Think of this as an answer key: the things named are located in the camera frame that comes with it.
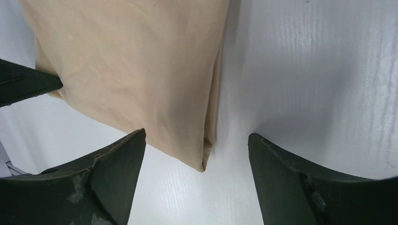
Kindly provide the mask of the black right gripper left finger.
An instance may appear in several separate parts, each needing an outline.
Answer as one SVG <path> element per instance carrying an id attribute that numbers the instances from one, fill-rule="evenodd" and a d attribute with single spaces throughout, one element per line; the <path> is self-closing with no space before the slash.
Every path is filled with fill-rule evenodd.
<path id="1" fill-rule="evenodd" d="M 145 152 L 146 133 L 40 174 L 0 180 L 3 225 L 125 225 Z"/>

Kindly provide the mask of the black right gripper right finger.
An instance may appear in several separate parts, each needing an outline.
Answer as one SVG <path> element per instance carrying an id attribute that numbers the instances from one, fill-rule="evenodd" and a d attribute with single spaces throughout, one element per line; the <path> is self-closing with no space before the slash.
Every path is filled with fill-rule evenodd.
<path id="1" fill-rule="evenodd" d="M 266 225 L 395 225 L 397 177 L 373 180 L 337 172 L 257 133 L 248 153 Z"/>

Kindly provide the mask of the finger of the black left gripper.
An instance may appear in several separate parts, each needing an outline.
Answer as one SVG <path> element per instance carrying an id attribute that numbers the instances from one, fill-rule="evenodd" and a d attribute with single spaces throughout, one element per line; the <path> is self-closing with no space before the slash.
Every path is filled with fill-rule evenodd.
<path id="1" fill-rule="evenodd" d="M 61 89 L 59 77 L 0 60 L 0 106 L 9 106 L 25 99 Z"/>

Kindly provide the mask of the beige t shirt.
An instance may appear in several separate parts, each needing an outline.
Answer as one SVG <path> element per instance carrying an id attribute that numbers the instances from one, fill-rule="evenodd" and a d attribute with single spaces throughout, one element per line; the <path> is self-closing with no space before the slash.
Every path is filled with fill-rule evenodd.
<path id="1" fill-rule="evenodd" d="M 215 145 L 227 0 L 22 0 L 50 95 L 199 172 Z"/>

